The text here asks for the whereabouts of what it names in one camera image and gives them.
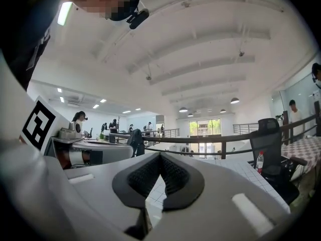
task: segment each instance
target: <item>grid pattern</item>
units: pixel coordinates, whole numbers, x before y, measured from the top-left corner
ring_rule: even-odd
[[[258,172],[252,168],[246,161],[237,160],[237,159],[229,159],[229,160],[211,160],[211,159],[201,159],[202,162],[207,162],[211,164],[215,164],[218,166],[222,166],[228,169],[231,169],[241,176],[251,181],[253,184],[257,185],[269,195],[271,195],[277,202],[281,204],[281,206],[290,213],[290,208],[286,204],[286,202],[282,199],[282,197],[274,190],[274,188],[260,175]],[[160,176],[156,181],[155,186],[150,192],[146,202],[154,205],[160,210],[163,209],[163,201],[166,198],[165,195],[165,182]]]
[[[321,160],[321,137],[300,139],[288,146],[282,146],[282,155],[307,161],[304,171],[308,172]]]

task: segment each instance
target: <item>window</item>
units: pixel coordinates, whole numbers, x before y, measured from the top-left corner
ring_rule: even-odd
[[[208,135],[220,135],[221,134],[221,120],[207,119],[197,120],[189,122],[190,136],[208,136]]]

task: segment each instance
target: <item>black hair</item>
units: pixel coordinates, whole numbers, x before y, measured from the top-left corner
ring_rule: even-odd
[[[76,112],[75,116],[73,117],[72,121],[75,122],[80,118],[81,115],[86,116],[86,114],[83,111]]]
[[[312,74],[316,77],[318,71],[321,71],[321,65],[318,63],[314,63],[312,65]]]
[[[295,101],[294,101],[294,100],[291,100],[290,103],[289,103],[289,105],[291,106],[291,105],[293,105],[293,104],[295,104]]]

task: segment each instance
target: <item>woman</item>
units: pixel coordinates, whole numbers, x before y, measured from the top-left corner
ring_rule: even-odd
[[[88,118],[86,118],[86,114],[83,111],[76,112],[74,118],[72,119],[73,122],[76,122],[80,125],[81,133],[82,133],[82,123],[87,119]]]

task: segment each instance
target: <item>black cap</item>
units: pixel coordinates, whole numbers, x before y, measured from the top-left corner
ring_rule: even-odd
[[[124,1],[124,7],[119,7],[116,13],[111,13],[110,17],[106,15],[106,19],[114,22],[125,20],[135,12],[138,4],[139,0]]]

